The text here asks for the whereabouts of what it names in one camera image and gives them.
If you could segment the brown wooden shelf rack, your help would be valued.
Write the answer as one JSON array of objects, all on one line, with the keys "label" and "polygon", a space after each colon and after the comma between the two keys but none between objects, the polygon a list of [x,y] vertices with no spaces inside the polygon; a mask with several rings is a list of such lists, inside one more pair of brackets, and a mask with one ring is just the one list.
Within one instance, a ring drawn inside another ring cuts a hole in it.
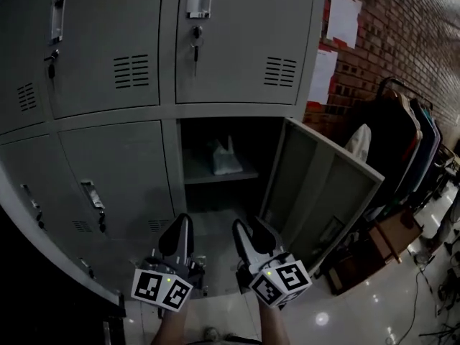
[{"label": "brown wooden shelf rack", "polygon": [[321,265],[331,293],[341,295],[369,279],[402,253],[422,233],[413,213],[403,210],[360,232],[356,241],[335,249]]}]

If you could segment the wooden clothes hanger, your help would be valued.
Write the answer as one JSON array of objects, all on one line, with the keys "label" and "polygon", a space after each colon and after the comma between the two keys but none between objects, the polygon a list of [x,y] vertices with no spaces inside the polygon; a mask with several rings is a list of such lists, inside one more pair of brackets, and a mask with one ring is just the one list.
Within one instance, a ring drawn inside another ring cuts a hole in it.
[{"label": "wooden clothes hanger", "polygon": [[395,91],[395,90],[389,90],[389,93],[390,93],[391,97],[393,97],[403,107],[403,109],[406,111],[408,116],[413,121],[416,130],[420,131],[420,123],[416,119],[415,113],[412,110],[412,108],[410,107],[410,101],[409,101],[408,97],[406,97],[403,93],[401,93],[399,91]]}]

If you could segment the beige hanging coat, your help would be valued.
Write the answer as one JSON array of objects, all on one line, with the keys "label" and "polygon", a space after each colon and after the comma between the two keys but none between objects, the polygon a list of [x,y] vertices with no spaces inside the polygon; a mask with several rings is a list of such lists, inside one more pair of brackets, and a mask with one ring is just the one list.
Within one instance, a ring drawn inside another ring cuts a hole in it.
[{"label": "beige hanging coat", "polygon": [[351,135],[344,146],[351,159],[366,169],[369,168],[367,159],[371,141],[372,130],[367,124],[363,124]]}]

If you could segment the dark blue hanging shirt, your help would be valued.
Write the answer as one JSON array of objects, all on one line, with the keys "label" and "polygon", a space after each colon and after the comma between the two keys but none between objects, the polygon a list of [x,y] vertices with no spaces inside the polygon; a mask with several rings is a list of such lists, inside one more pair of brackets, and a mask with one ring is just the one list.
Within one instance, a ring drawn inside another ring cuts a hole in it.
[{"label": "dark blue hanging shirt", "polygon": [[434,158],[434,153],[441,140],[439,131],[429,114],[429,111],[420,103],[418,99],[410,102],[415,117],[420,124],[422,139],[419,142],[418,150],[415,154],[412,165],[410,166],[410,184],[408,200],[414,203],[417,192],[421,189],[421,183],[428,172],[428,168]]}]

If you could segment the black metal clothes rack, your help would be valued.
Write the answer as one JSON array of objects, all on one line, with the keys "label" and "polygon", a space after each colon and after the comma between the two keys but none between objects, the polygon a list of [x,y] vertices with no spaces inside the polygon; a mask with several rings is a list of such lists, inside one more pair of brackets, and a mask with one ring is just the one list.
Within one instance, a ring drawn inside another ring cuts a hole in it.
[{"label": "black metal clothes rack", "polygon": [[[390,84],[396,85],[398,87],[397,91],[403,93],[406,97],[408,97],[410,102],[412,100],[414,100],[414,99],[418,99],[420,101],[420,103],[429,111],[429,114],[431,115],[431,118],[434,121],[434,123],[435,123],[435,125],[436,125],[436,127],[438,129],[438,126],[437,126],[437,124],[435,122],[435,119],[433,118],[433,104],[432,104],[432,102],[429,101],[425,96],[422,96],[417,91],[413,90],[410,86],[408,86],[407,84],[405,84],[401,80],[398,80],[396,78],[391,78],[391,77],[382,80],[382,82],[379,85],[377,94],[379,96],[382,95],[384,90],[385,90],[385,88],[390,86]],[[384,216],[389,214],[391,211],[395,210],[398,206],[402,206],[405,203],[407,203],[408,195],[410,193],[410,191],[409,191],[410,166],[413,163],[413,160],[415,158],[415,154],[416,154],[416,152],[418,150],[419,142],[420,142],[421,139],[422,139],[421,130],[417,131],[416,128],[415,128],[415,135],[413,137],[413,141],[411,143],[410,149],[405,154],[407,160],[405,161],[404,173],[402,174],[402,176],[401,176],[401,178],[399,180],[399,184],[398,184],[398,186],[397,186],[397,188],[395,190],[394,196],[391,197],[390,201],[382,209],[382,215],[384,215]],[[439,146],[441,144],[441,140],[439,141],[439,144],[438,144],[438,146],[436,148],[436,151],[434,153],[434,158],[435,158],[435,155],[436,155],[436,153],[438,151],[438,148],[439,148]]]}]

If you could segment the black hanging jacket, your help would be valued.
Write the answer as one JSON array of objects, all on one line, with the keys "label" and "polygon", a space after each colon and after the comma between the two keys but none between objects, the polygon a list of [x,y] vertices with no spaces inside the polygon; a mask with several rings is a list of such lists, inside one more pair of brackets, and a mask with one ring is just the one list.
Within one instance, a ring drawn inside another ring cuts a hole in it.
[{"label": "black hanging jacket", "polygon": [[417,127],[393,90],[366,102],[359,123],[371,130],[367,164],[384,177],[369,204],[379,208],[389,203],[402,181],[417,143]]}]

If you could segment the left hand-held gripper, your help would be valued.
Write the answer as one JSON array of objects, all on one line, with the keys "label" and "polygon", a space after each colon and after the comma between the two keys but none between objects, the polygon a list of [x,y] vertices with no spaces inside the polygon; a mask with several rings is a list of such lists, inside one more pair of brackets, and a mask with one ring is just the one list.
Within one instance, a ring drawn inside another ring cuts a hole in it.
[{"label": "left hand-held gripper", "polygon": [[158,241],[160,253],[133,261],[131,297],[155,307],[179,312],[188,299],[208,294],[204,284],[207,258],[194,253],[192,218],[180,214]]}]

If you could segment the person's left forearm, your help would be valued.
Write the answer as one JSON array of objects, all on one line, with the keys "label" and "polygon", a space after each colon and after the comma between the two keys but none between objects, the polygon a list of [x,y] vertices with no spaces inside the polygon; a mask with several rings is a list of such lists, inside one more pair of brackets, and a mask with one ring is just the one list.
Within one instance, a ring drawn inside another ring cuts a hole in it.
[{"label": "person's left forearm", "polygon": [[185,345],[187,311],[167,311],[150,345]]}]

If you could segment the grey metal locker cabinet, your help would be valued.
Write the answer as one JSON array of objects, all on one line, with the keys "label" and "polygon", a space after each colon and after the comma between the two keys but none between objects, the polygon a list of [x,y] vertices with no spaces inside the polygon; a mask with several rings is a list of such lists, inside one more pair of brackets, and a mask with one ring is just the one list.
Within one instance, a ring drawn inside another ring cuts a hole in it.
[{"label": "grey metal locker cabinet", "polygon": [[[180,214],[209,297],[239,290],[232,225],[313,272],[383,176],[301,121],[321,0],[0,0],[0,201],[102,293]],[[242,172],[216,176],[231,136]]]}]

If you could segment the white paper sheet red tape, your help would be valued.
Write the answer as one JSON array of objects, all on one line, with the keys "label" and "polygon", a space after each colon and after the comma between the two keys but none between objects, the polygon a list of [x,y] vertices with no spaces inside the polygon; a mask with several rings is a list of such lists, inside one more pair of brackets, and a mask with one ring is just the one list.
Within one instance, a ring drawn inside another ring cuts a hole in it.
[{"label": "white paper sheet red tape", "polygon": [[359,0],[331,0],[326,38],[354,49],[361,10],[362,2]]},{"label": "white paper sheet red tape", "polygon": [[337,57],[338,53],[335,51],[318,50],[308,101],[319,104],[327,103],[331,79],[335,73]]}]

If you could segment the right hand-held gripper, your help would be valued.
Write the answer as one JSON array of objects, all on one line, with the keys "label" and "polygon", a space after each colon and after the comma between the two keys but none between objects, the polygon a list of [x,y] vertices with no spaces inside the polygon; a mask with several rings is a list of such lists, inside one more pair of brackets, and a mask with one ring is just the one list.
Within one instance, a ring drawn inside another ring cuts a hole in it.
[{"label": "right hand-held gripper", "polygon": [[241,294],[251,291],[274,308],[296,299],[312,285],[303,263],[286,252],[279,234],[263,219],[238,218],[232,234],[244,264],[236,271]]}]

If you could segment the white plastic bag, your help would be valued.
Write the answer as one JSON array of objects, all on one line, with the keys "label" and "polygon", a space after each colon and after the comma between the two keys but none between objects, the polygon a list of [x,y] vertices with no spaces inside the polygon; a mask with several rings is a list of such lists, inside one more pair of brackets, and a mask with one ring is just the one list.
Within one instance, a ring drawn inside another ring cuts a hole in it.
[{"label": "white plastic bag", "polygon": [[227,147],[215,139],[211,143],[212,171],[216,176],[240,173],[243,171],[242,164],[236,157],[231,136],[227,137]]}]

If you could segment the person's right forearm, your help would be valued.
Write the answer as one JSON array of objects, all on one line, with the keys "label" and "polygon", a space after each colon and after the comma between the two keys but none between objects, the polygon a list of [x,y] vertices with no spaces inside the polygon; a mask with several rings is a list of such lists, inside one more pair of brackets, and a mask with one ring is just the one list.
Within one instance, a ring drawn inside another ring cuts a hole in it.
[{"label": "person's right forearm", "polygon": [[258,299],[262,345],[290,345],[281,311]]}]

